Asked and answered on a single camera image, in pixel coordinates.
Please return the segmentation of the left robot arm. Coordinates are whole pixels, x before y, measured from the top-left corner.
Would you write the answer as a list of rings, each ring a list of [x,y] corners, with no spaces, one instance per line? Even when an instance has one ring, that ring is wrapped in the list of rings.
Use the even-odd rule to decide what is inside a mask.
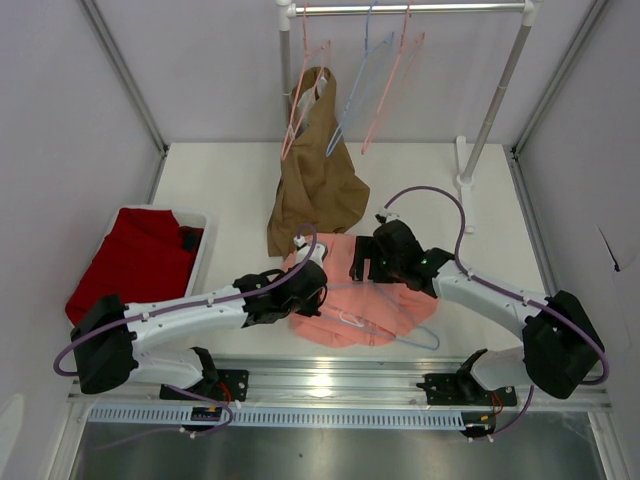
[[[293,313],[316,316],[326,286],[322,263],[308,260],[158,304],[123,304],[116,295],[106,296],[71,334],[80,390],[97,395],[133,381],[171,385],[207,399],[217,387],[208,351],[169,351],[169,343],[213,330],[271,325]]]

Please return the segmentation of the pink pleated skirt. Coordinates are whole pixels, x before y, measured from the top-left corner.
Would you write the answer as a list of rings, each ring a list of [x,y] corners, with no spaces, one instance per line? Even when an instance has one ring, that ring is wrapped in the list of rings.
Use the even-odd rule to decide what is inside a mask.
[[[349,276],[356,238],[347,234],[318,235],[327,247],[323,268],[328,277],[327,292],[318,316],[289,316],[289,327],[298,336],[331,348],[354,345],[378,347],[399,341],[411,345],[407,338],[414,330],[429,343],[418,348],[435,351],[439,337],[424,322],[438,308],[438,301],[403,284],[355,282]]]

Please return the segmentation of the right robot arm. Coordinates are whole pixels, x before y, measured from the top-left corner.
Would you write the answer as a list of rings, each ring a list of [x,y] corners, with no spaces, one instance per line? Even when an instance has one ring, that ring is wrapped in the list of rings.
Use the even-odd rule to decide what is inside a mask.
[[[534,386],[557,399],[585,383],[604,345],[580,301],[559,291],[545,296],[485,280],[440,248],[423,249],[400,220],[388,221],[355,240],[352,280],[399,283],[431,298],[461,305],[501,326],[521,344],[480,349],[458,369],[456,389],[479,403],[508,386]]]

